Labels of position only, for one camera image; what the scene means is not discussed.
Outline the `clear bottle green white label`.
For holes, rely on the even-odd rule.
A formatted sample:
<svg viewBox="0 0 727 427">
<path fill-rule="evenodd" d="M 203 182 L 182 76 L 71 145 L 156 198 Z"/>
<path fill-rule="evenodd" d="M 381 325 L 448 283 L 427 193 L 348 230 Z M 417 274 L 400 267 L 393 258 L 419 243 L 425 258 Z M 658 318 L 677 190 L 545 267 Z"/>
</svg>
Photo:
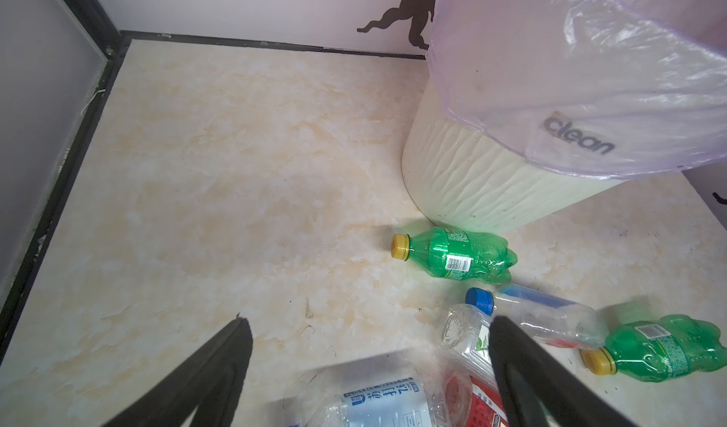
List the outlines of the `clear bottle green white label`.
<svg viewBox="0 0 727 427">
<path fill-rule="evenodd" d="M 492 318 L 469 304 L 448 309 L 441 328 L 441 349 L 477 380 L 498 387 L 490 358 Z"/>
</svg>

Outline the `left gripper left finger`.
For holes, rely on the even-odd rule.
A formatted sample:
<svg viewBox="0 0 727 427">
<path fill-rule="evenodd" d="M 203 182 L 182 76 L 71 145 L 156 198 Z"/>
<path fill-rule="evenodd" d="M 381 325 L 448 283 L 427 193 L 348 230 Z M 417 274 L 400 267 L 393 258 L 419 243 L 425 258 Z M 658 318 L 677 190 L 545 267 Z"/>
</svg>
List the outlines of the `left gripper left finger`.
<svg viewBox="0 0 727 427">
<path fill-rule="evenodd" d="M 236 317 L 108 426 L 229 426 L 253 351 L 247 319 Z"/>
</svg>

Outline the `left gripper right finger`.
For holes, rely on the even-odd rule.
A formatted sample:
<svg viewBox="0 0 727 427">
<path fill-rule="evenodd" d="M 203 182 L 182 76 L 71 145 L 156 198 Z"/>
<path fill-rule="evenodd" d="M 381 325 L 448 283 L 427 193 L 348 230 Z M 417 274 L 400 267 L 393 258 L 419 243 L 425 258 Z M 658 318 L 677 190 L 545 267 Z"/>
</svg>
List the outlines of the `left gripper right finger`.
<svg viewBox="0 0 727 427">
<path fill-rule="evenodd" d="M 511 426 L 630 425 L 510 319 L 494 319 L 488 348 Z"/>
</svg>

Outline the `clear bottle blue cap red label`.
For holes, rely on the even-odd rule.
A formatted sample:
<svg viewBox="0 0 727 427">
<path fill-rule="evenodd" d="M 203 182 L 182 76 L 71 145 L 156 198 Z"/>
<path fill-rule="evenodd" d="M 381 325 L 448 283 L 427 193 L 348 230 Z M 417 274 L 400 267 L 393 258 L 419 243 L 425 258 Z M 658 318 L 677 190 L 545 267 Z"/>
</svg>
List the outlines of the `clear bottle blue cap red label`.
<svg viewBox="0 0 727 427">
<path fill-rule="evenodd" d="M 591 307 L 521 285 L 489 291 L 473 287 L 465 302 L 491 317 L 505 316 L 533 339 L 561 349 L 599 349 L 608 328 Z"/>
</svg>

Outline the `orange drink red label bottle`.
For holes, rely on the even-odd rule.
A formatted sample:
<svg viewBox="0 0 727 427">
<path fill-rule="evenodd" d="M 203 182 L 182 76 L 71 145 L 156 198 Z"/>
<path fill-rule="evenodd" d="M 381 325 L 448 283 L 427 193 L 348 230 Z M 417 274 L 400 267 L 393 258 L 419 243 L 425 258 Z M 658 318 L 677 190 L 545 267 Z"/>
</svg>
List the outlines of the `orange drink red label bottle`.
<svg viewBox="0 0 727 427">
<path fill-rule="evenodd" d="M 453 372 L 444 389 L 452 426 L 509 426 L 499 393 L 485 383 L 466 373 Z"/>
</svg>

